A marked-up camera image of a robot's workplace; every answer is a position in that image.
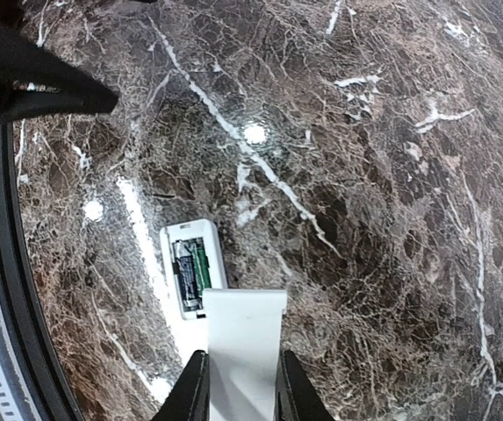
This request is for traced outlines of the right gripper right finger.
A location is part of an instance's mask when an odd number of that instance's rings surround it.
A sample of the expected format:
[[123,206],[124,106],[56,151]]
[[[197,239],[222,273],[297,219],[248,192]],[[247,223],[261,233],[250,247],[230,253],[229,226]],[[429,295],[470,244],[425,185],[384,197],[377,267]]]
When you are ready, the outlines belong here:
[[293,351],[281,353],[277,369],[275,420],[334,421]]

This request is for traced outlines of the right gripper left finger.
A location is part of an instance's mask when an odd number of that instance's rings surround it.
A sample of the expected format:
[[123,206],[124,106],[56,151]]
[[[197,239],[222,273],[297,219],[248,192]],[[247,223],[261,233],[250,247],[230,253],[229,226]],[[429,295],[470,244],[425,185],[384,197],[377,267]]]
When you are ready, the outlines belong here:
[[209,409],[209,356],[197,350],[152,421],[206,421]]

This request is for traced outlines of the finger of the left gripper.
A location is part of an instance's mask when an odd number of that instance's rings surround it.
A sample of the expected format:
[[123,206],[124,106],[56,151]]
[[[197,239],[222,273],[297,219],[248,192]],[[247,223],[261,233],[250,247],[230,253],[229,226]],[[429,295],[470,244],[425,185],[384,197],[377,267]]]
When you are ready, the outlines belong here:
[[0,124],[113,111],[119,95],[0,24]]

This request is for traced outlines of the white battery cover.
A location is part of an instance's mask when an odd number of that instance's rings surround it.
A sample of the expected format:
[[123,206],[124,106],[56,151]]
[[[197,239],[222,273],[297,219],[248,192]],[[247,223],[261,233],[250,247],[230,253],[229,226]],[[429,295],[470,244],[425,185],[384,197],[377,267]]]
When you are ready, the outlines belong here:
[[208,289],[211,420],[272,420],[287,293]]

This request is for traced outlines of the black AAA battery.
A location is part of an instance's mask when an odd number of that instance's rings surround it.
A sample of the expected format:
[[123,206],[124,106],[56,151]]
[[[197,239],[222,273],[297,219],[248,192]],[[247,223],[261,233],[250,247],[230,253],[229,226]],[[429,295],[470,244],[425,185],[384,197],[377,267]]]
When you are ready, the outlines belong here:
[[191,251],[183,241],[174,243],[174,257],[177,282],[185,311],[199,308],[199,294],[197,276]]

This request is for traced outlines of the green AAA battery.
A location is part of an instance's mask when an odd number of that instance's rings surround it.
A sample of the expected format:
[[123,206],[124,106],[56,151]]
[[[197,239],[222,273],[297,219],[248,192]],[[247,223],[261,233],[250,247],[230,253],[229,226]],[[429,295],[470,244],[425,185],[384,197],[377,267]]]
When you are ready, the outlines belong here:
[[192,255],[197,276],[198,291],[199,294],[202,294],[205,289],[209,289],[212,286],[205,248],[202,245],[194,244]]

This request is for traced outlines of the white remote control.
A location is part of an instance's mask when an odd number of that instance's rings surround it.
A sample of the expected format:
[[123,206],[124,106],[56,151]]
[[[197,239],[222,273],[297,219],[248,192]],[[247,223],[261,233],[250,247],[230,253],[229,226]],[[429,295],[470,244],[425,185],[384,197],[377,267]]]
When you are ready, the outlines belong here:
[[197,219],[161,228],[164,272],[181,319],[205,318],[204,291],[226,289],[226,270],[217,226]]

